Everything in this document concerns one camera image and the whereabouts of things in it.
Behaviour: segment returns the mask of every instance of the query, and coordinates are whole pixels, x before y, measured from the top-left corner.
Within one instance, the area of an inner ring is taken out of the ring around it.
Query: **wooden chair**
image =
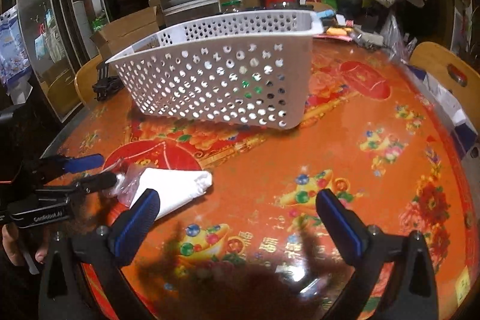
[[[102,62],[102,56],[95,56],[87,64],[84,64],[75,75],[75,90],[83,105],[90,106],[97,96],[92,86],[97,82],[97,65]]]
[[[412,53],[410,65],[432,74],[460,102],[473,126],[480,131],[480,75],[462,59],[441,45],[421,43]],[[457,81],[452,67],[466,78],[466,85]]]
[[[47,93],[53,109],[60,117],[67,115],[80,103],[75,91],[73,74],[71,69],[65,71],[52,83]]]

